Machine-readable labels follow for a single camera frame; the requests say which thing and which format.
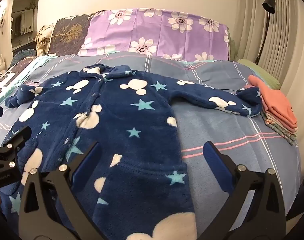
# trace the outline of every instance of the lamp head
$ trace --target lamp head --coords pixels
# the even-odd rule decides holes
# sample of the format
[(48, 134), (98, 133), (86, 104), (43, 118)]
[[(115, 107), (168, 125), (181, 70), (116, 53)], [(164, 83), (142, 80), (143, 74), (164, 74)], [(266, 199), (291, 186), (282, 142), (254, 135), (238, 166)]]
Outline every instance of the lamp head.
[(275, 13), (275, 0), (265, 0), (262, 6), (267, 12)]

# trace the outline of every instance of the onesie collar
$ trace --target onesie collar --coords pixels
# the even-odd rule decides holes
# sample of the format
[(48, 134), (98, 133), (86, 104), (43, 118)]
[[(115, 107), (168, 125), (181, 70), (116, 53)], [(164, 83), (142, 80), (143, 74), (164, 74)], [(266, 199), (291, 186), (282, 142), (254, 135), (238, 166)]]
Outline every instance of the onesie collar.
[(83, 68), (79, 76), (80, 77), (98, 77), (99, 75), (105, 74), (106, 79), (121, 78), (132, 75), (132, 70), (128, 65), (120, 65), (116, 67), (109, 67), (107, 65), (98, 63)]

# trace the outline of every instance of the metal screw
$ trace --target metal screw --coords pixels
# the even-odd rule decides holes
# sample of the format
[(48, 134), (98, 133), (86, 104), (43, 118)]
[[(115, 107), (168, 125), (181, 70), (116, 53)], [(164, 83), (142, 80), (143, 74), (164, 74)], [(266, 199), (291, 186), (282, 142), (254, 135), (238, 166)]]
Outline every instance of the metal screw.
[(274, 169), (270, 168), (270, 169), (268, 169), (268, 173), (271, 174), (271, 175), (274, 175), (275, 171), (274, 171)]
[(60, 171), (66, 171), (67, 170), (67, 165), (66, 164), (62, 164), (59, 166), (58, 168)]
[(31, 173), (32, 175), (35, 174), (35, 173), (37, 173), (37, 168), (31, 169), (31, 170), (30, 170), (30, 173)]
[(244, 165), (242, 165), (242, 164), (238, 165), (238, 170), (239, 171), (245, 171), (246, 169), (247, 168)]

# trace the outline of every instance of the green pillow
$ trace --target green pillow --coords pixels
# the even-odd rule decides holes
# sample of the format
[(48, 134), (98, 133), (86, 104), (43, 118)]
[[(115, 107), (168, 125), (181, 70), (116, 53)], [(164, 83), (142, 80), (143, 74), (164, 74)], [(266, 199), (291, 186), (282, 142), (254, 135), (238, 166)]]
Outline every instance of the green pillow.
[(238, 63), (246, 65), (248, 68), (252, 69), (257, 76), (262, 78), (265, 81), (265, 83), (269, 85), (270, 88), (274, 90), (280, 89), (281, 87), (280, 82), (257, 64), (254, 64), (253, 62), (247, 59), (239, 59)]

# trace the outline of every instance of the stack of folded clothes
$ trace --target stack of folded clothes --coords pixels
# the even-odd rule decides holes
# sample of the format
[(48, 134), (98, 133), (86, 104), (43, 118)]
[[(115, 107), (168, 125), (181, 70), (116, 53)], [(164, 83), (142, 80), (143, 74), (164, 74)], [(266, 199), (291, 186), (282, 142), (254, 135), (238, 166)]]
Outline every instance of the stack of folded clothes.
[(286, 96), (280, 90), (269, 88), (260, 78), (249, 76), (249, 83), (260, 90), (262, 99), (261, 115), (266, 126), (273, 129), (291, 145), (297, 139), (298, 131), (297, 118)]

